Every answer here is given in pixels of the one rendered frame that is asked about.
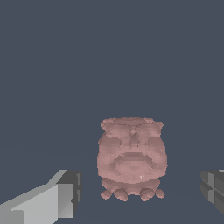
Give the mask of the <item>pink pig figurine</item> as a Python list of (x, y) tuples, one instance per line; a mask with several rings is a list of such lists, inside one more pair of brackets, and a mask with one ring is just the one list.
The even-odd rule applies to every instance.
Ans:
[(167, 155), (161, 139), (163, 124), (151, 118), (109, 118), (101, 123), (104, 133), (98, 142), (98, 175), (107, 200), (114, 196), (126, 201), (138, 195), (146, 201), (165, 193), (159, 188), (166, 174)]

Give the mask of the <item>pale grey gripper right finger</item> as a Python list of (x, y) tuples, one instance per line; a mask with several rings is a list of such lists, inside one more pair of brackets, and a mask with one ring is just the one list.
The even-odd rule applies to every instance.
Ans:
[(224, 214), (224, 170), (202, 171), (200, 178), (203, 196)]

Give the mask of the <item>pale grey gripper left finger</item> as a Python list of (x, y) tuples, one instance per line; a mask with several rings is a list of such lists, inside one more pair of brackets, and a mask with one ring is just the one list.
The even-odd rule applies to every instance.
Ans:
[(81, 200), (82, 171), (59, 170), (45, 185), (0, 205), (0, 224), (54, 224), (73, 218)]

